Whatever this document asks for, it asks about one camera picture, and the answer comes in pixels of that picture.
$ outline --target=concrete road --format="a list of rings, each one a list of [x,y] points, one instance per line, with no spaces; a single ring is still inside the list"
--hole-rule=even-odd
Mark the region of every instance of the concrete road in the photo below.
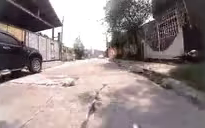
[[[75,86],[62,87],[70,77]],[[205,110],[93,59],[1,83],[0,128],[205,128]]]

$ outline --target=fence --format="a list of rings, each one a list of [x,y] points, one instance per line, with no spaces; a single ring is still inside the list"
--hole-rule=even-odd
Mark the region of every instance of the fence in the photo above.
[[[26,46],[39,50],[43,57],[43,61],[60,59],[60,43],[58,41],[3,23],[0,23],[0,30],[10,33],[19,41],[24,41]]]
[[[48,37],[26,31],[26,45],[38,49],[43,57],[43,61],[59,60],[60,43]]]

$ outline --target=utility pole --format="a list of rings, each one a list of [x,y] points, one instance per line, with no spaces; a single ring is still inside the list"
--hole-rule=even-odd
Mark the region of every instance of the utility pole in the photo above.
[[[59,48],[59,53],[60,53],[60,60],[63,58],[63,27],[64,27],[64,16],[62,17],[62,27],[61,27],[61,34],[60,34],[60,48]]]

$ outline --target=building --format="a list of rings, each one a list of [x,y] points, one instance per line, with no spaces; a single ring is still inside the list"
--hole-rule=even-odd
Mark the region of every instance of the building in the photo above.
[[[0,29],[38,49],[44,61],[60,59],[62,44],[36,32],[60,26],[49,0],[0,0]]]
[[[187,16],[187,8],[182,0],[177,0],[159,14],[154,14],[155,20],[143,26],[146,37],[144,58],[174,59],[185,52],[198,49],[199,40],[188,41],[190,34],[194,36],[192,34],[196,33],[191,33],[194,30],[188,29]]]

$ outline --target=road crack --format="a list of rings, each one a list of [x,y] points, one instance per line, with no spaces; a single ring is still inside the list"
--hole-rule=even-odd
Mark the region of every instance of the road crack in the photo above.
[[[100,97],[100,93],[103,91],[103,89],[107,86],[107,84],[103,84],[103,87],[101,87],[97,92],[96,95],[94,96],[93,101],[90,103],[90,107],[88,110],[88,113],[86,115],[86,119],[83,121],[81,124],[81,128],[87,128],[90,117],[99,109],[99,107],[102,105],[102,100]]]

